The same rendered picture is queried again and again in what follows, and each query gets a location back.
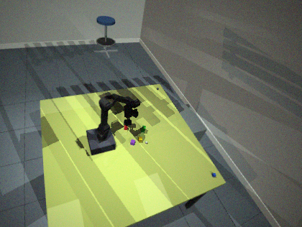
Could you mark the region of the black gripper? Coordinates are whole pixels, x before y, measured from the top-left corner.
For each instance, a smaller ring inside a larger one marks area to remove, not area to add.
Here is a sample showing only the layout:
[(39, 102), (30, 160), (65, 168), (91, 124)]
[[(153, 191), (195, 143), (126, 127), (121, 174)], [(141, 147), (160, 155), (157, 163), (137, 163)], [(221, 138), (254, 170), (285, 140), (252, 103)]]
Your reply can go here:
[(132, 125), (132, 120), (130, 120), (130, 115), (132, 114), (132, 112), (130, 112), (130, 113), (127, 113), (126, 111), (125, 111), (125, 108), (124, 108), (124, 117), (126, 117), (127, 119), (125, 119), (124, 120), (124, 125), (126, 125), (126, 126), (131, 126)]

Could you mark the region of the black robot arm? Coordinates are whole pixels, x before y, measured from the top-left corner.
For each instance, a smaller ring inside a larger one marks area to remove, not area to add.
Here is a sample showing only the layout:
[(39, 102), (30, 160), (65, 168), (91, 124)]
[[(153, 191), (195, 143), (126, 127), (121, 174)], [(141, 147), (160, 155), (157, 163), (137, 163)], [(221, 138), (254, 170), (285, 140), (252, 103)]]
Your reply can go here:
[[(107, 99), (113, 99), (114, 101), (112, 103), (110, 103)], [(140, 106), (140, 102), (138, 99), (136, 99), (134, 101), (129, 96), (123, 97), (123, 96), (119, 96), (114, 93), (100, 98), (99, 107), (101, 109), (101, 123), (95, 130), (95, 132), (97, 133), (96, 138), (98, 139), (99, 143), (107, 140), (106, 136), (108, 135), (109, 130), (110, 130), (110, 126), (107, 124), (108, 110), (112, 106), (114, 106), (114, 104), (117, 101), (126, 104), (123, 108), (125, 108), (125, 111), (127, 113), (132, 112), (132, 114), (130, 115), (131, 117), (133, 116), (133, 117), (137, 118), (139, 115), (139, 113), (136, 109), (136, 107)], [(133, 108), (135, 108), (135, 110), (133, 110)]]

